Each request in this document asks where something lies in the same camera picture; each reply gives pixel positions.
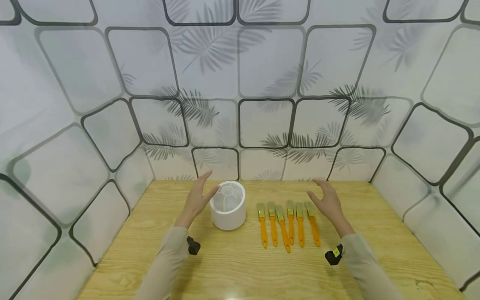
hand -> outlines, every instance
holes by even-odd
[[[210,199],[218,191],[219,186],[217,185],[214,186],[205,196],[202,195],[205,181],[211,174],[212,171],[206,172],[193,183],[192,189],[187,195],[185,206],[183,207],[183,210],[177,218],[174,226],[185,227],[188,229],[195,217],[197,217],[204,210]]]
[[[312,191],[307,191],[308,196],[318,210],[330,221],[344,218],[342,204],[340,204],[340,199],[332,185],[328,181],[318,179],[314,179],[313,182],[320,186],[324,192],[323,199],[319,200]]]
[[[324,192],[324,197],[320,200],[312,191],[307,191],[313,204],[332,222],[340,238],[348,234],[354,234],[355,231],[343,215],[342,204],[330,182],[318,179],[314,179],[313,182],[319,185]]]

white cylindrical container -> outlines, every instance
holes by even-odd
[[[213,224],[218,228],[234,230],[240,227],[247,216],[243,186],[236,181],[222,182],[210,199],[210,211]]]

beige sleeve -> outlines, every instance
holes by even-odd
[[[365,300],[403,299],[361,234],[346,235],[341,243],[343,259],[357,281]]]
[[[168,230],[135,300],[167,300],[170,297],[177,272],[188,257],[187,236],[188,230],[183,227]]]

wooden table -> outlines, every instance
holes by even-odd
[[[218,182],[208,181],[205,190]],[[255,205],[287,200],[306,201],[307,189],[320,197],[312,182],[245,181],[247,219],[234,231],[221,231],[210,220],[210,208],[197,217],[190,235],[201,243],[174,285],[174,299],[362,299],[345,262],[330,266],[324,258],[339,238],[317,213],[322,245],[317,248],[307,219],[305,247],[298,236],[288,254],[279,235],[278,247],[260,239]],[[172,226],[191,181],[154,181],[123,225],[105,257],[79,295],[80,300],[132,299]],[[380,194],[365,182],[332,182],[346,217],[375,252],[387,275],[405,299],[463,299],[463,295],[396,216]]]

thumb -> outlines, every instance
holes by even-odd
[[[214,186],[213,188],[211,188],[208,193],[202,197],[202,201],[204,201],[205,203],[207,203],[208,201],[210,201],[210,199],[216,194],[216,192],[218,191],[218,188],[220,186],[219,185],[216,185]]]

